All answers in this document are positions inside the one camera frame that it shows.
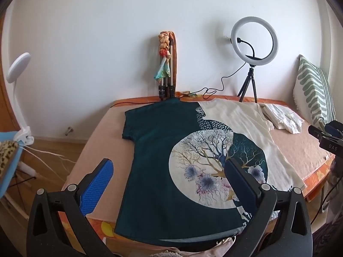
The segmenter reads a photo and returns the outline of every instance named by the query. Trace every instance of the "beige fabric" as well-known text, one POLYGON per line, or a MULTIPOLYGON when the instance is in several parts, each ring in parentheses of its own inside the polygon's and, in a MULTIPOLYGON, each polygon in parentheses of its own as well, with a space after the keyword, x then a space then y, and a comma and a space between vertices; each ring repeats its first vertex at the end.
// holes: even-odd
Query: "beige fabric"
MULTIPOLYGON (((73 171, 63 188, 71 183, 78 184, 87 173, 91 173, 103 158, 114 163, 114 176, 93 213, 92 219, 116 222, 133 161, 132 141, 122 139, 125 123, 124 113, 142 105, 113 107, 105 114, 83 149, 73 171)), ((326 151, 318 149, 318 141, 307 132, 308 124, 302 124, 301 134, 286 130, 272 130, 270 134, 279 149, 302 179, 323 164, 326 151)))

